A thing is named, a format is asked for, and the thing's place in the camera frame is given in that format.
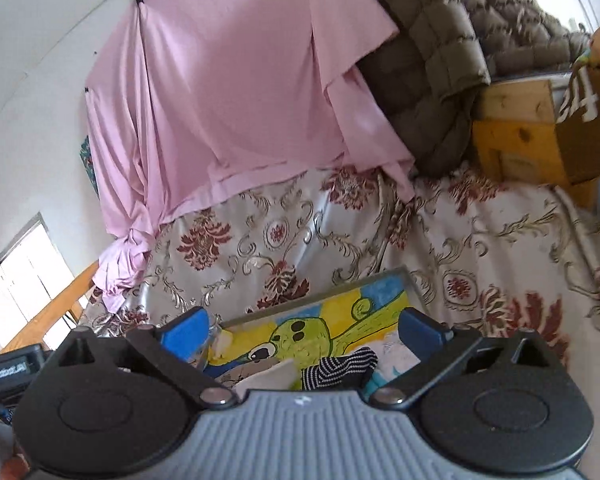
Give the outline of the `operator left hand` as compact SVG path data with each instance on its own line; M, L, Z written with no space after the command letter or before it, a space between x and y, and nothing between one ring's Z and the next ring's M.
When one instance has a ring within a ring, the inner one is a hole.
M5 460L0 469L0 480L23 480L30 471L29 464L21 454Z

